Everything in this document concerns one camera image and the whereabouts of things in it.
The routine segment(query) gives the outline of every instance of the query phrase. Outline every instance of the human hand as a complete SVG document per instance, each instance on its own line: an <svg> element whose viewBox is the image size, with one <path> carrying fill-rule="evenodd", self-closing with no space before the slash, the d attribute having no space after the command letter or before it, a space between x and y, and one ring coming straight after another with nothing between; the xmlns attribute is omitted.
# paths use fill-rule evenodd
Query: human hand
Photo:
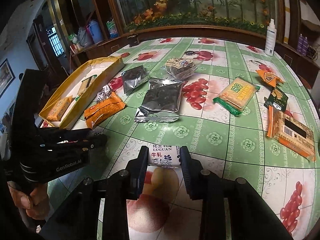
<svg viewBox="0 0 320 240"><path fill-rule="evenodd" d="M39 184L29 196L15 189L14 183L8 182L8 187L16 207L25 209L29 217L43 220L48 215L50 211L48 183Z"/></svg>

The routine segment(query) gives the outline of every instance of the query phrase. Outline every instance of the table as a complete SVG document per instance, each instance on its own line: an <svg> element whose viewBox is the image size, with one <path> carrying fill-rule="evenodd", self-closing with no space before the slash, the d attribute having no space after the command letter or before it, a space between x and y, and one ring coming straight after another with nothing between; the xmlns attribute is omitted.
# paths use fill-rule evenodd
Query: table
<svg viewBox="0 0 320 240"><path fill-rule="evenodd" d="M186 51L193 51L195 55L187 56ZM116 93L127 107L92 131L108 136L106 149L91 154L89 166L49 182L48 194L54 208L83 178L104 179L124 169L130 159L137 157L142 145L185 145L192 152L192 158L200 160L205 169L226 179L246 178L279 219L281 208L300 182L303 185L302 205L292 236L295 240L304 238L320 216L320 169L317 167L320 120L308 92L277 53L269 57L261 49L223 40L166 38L145 41L132 48L126 46L113 55L123 57L123 70L143 64L151 76L157 77L161 77L159 69L169 58L204 60L188 84L200 78L207 80L206 101L200 104L201 108L194 109L186 98L182 98L181 117L173 123L136 124L133 117L148 83L129 94L124 94L123 88L118 89ZM269 69L285 81L280 88L289 98L287 110L314 132L315 163L266 137L268 116L263 103L270 88L255 72L259 68ZM235 117L220 105L213 104L212 99L237 76L261 88L244 112ZM82 115L74 129L84 127ZM148 171L143 195L127 205L131 239L198 239L201 201L189 199L181 170L149 167ZM98 239L101 239L103 204L104 200L100 207ZM227 234L231 239L230 229Z"/></svg>

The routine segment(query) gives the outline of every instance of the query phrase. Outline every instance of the orange snack package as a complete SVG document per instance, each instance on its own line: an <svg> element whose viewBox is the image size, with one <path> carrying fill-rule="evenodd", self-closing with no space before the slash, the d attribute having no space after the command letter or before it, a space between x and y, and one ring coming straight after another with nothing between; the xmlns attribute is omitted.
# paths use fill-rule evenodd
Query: orange snack package
<svg viewBox="0 0 320 240"><path fill-rule="evenodd" d="M84 111L84 118L87 126L91 129L103 120L124 109L125 103L115 92L106 100L97 103Z"/></svg>
<svg viewBox="0 0 320 240"><path fill-rule="evenodd" d="M267 136L307 158L316 160L313 131L284 112L269 106Z"/></svg>
<svg viewBox="0 0 320 240"><path fill-rule="evenodd" d="M281 80L281 78L279 78L278 76L276 76L275 74L271 73L271 72L268 72L266 70L261 70L261 69L258 69L256 70L256 72L259 74L259 76L262 78L262 80L269 84L270 86L272 87L276 87L277 83L282 83L283 84L283 81Z"/></svg>

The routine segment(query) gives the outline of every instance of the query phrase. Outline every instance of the framed picture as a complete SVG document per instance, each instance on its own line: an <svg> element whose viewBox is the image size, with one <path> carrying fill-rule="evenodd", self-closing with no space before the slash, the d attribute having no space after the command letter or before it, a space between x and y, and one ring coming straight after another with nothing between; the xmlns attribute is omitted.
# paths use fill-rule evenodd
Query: framed picture
<svg viewBox="0 0 320 240"><path fill-rule="evenodd" d="M10 68L8 59L6 59L0 66L0 97L14 79L15 76Z"/></svg>

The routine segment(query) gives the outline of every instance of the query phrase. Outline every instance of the yellow box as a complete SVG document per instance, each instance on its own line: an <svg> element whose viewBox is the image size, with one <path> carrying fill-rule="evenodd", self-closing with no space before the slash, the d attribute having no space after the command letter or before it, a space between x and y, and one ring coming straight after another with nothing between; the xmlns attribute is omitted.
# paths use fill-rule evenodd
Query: yellow box
<svg viewBox="0 0 320 240"><path fill-rule="evenodd" d="M97 96L97 93L101 91L102 87L106 85L123 67L124 63L121 57L109 56L87 61L78 67L60 85L60 87L58 87L39 113L39 116L52 126L60 127L62 129L71 129L87 106ZM73 100L71 102L60 121L49 122L46 119L57 101L68 96L73 96L75 98L81 82L95 74L98 75L97 78L77 101Z"/></svg>

